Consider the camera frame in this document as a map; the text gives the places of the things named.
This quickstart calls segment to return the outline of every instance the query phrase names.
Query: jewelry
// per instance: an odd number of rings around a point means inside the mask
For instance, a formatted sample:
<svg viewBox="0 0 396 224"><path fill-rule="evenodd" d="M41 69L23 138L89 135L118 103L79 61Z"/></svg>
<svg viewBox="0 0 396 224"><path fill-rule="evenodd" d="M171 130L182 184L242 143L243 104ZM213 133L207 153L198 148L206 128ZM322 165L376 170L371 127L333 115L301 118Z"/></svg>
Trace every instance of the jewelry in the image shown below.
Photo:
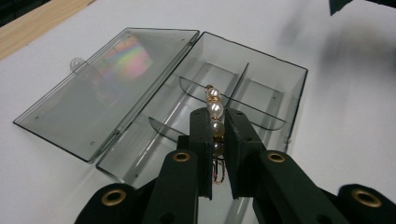
<svg viewBox="0 0 396 224"><path fill-rule="evenodd" d="M220 92L212 85L207 85L206 93L206 107L210 115L210 128L213 134L213 183L221 184L225 176L225 161L222 157L224 152L223 138L224 138L224 123L221 122L221 116L224 112L224 107L221 104ZM222 169L222 177L218 180L219 165Z"/></svg>

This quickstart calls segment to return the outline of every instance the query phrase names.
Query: brass eyelet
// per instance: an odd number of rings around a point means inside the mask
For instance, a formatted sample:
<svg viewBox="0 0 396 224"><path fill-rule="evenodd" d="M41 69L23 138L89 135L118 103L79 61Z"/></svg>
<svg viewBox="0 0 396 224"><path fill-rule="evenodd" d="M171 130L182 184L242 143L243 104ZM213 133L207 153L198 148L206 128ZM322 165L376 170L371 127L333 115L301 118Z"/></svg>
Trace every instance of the brass eyelet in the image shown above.
<svg viewBox="0 0 396 224"><path fill-rule="evenodd" d="M119 194L119 195L115 199L109 199L109 196L114 194ZM126 197L126 192L123 189L112 189L103 195L102 204L104 204L105 206L114 206L119 203L122 203L125 197Z"/></svg>
<svg viewBox="0 0 396 224"><path fill-rule="evenodd" d="M380 207L382 205L379 198L363 189L353 189L352 196L356 201L369 207Z"/></svg>
<svg viewBox="0 0 396 224"><path fill-rule="evenodd" d="M284 156L282 156L279 153L275 153L275 152L268 153L267 158L268 158L268 160L274 161L274 162L284 162L285 161Z"/></svg>
<svg viewBox="0 0 396 224"><path fill-rule="evenodd" d="M189 153L185 153L185 152L178 152L175 153L175 155L173 156L173 159L175 161L188 161L190 159L190 154Z"/></svg>

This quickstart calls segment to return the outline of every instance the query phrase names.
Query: gold wire ring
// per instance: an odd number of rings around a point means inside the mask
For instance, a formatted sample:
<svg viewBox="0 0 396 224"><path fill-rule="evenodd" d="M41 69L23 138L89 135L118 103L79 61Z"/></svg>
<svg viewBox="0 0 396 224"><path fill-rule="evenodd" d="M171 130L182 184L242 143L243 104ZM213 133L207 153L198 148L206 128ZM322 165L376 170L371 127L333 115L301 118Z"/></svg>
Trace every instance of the gold wire ring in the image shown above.
<svg viewBox="0 0 396 224"><path fill-rule="evenodd" d="M268 160L274 161L274 162L284 162L285 161L284 156L282 156L279 153L275 153L275 152L268 153L267 158L268 158Z"/></svg>
<svg viewBox="0 0 396 224"><path fill-rule="evenodd" d="M207 85L206 87L205 87L205 92L207 92L210 88L213 88L213 86L212 85Z"/></svg>
<svg viewBox="0 0 396 224"><path fill-rule="evenodd" d="M353 189L352 196L356 201L369 207L380 207L382 205L379 198L363 189Z"/></svg>
<svg viewBox="0 0 396 224"><path fill-rule="evenodd" d="M225 176L225 163L224 161L221 161L221 172L222 172L222 176L221 176L221 180L218 181L218 161L216 160L216 178L214 178L215 180L213 181L213 183L220 185L223 181L224 181L224 176Z"/></svg>
<svg viewBox="0 0 396 224"><path fill-rule="evenodd" d="M116 199L109 199L108 197L112 194L119 194L119 197L117 197ZM102 204L104 204L105 206L114 206L119 203L122 203L125 197L126 197L126 192L123 189L112 189L103 195Z"/></svg>
<svg viewBox="0 0 396 224"><path fill-rule="evenodd" d="M210 102L221 102L221 99L218 96L211 96L211 97L207 97L207 101L210 101Z"/></svg>
<svg viewBox="0 0 396 224"><path fill-rule="evenodd" d="M178 152L173 156L175 161L187 161L190 159L190 154L185 152Z"/></svg>

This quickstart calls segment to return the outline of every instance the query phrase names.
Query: metal ring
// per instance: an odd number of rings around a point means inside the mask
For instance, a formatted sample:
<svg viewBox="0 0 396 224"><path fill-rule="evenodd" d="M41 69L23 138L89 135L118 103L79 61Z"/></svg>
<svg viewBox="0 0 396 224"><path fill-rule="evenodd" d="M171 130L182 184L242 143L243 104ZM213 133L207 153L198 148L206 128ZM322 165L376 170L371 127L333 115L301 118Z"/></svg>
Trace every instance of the metal ring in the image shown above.
<svg viewBox="0 0 396 224"><path fill-rule="evenodd" d="M173 156L175 161L187 161L190 159L190 154L185 152L178 152Z"/></svg>
<svg viewBox="0 0 396 224"><path fill-rule="evenodd" d="M274 161L274 162L284 162L285 161L284 156L282 156L279 153L275 153L275 152L268 153L267 158L268 158L268 160Z"/></svg>
<svg viewBox="0 0 396 224"><path fill-rule="evenodd" d="M110 196L111 194L119 194L120 196L116 199L108 199L108 196ZM123 189L112 189L103 195L102 204L104 204L105 206L114 206L119 203L122 203L125 197L126 197L126 192Z"/></svg>
<svg viewBox="0 0 396 224"><path fill-rule="evenodd" d="M382 205L381 200L367 190L353 189L352 196L356 201L369 207L380 207Z"/></svg>

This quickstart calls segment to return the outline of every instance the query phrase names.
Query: white table surface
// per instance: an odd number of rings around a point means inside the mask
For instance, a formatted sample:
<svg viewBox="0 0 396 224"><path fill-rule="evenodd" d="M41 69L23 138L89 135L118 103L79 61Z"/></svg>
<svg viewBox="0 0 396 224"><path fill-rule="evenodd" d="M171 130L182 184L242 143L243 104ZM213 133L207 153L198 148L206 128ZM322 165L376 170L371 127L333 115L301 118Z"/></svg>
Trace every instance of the white table surface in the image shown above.
<svg viewBox="0 0 396 224"><path fill-rule="evenodd" d="M0 223L73 223L113 180L12 121L126 27L208 31L309 70L290 155L396 202L396 9L355 0L98 0L0 62Z"/></svg>

